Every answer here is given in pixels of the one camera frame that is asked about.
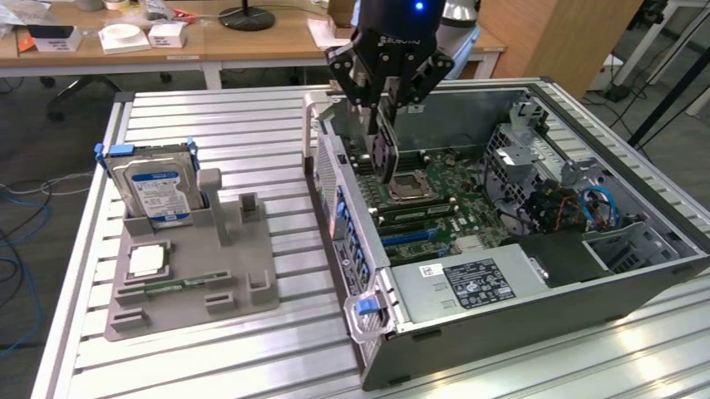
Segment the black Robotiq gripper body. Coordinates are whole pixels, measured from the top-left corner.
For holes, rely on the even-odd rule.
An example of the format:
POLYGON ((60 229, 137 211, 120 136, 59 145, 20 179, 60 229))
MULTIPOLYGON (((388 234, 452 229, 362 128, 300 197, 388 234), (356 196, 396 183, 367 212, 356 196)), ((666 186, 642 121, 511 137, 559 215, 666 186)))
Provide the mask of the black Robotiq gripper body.
POLYGON ((442 1, 362 1, 352 43, 358 62, 371 81, 387 91, 403 57, 427 57, 438 48, 436 32, 444 10, 442 1))

